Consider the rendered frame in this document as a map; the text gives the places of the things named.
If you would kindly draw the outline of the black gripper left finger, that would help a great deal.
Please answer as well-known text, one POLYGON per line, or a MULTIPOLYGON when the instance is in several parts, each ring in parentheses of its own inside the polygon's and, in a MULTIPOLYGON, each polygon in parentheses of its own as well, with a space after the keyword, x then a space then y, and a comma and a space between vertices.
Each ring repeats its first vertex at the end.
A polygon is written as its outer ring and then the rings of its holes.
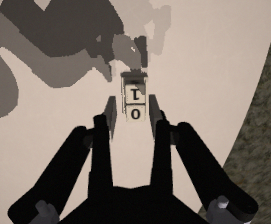
POLYGON ((94 127, 75 127, 35 185, 11 205, 13 224, 57 224, 91 148, 85 224, 114 224, 110 143, 116 119, 116 96, 109 96, 104 113, 93 117, 94 127))

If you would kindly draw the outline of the white calendar cube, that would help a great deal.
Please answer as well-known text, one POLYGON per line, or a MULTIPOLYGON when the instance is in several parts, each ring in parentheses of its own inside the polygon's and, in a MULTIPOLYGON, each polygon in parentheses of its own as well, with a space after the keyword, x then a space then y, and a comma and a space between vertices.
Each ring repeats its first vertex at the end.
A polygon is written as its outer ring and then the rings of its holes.
POLYGON ((125 98, 126 103, 145 103, 144 80, 126 80, 125 98))
POLYGON ((127 122, 145 122, 145 103, 126 103, 127 122))

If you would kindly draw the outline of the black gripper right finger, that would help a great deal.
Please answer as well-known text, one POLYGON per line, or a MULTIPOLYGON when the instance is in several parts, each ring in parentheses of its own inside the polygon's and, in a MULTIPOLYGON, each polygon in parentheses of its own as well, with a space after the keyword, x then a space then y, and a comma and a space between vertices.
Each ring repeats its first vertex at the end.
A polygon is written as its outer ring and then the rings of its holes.
POLYGON ((155 143, 145 224, 174 224, 171 145, 176 146, 207 221, 250 224, 258 203, 230 180, 191 124, 171 125, 155 94, 149 94, 149 117, 155 143))

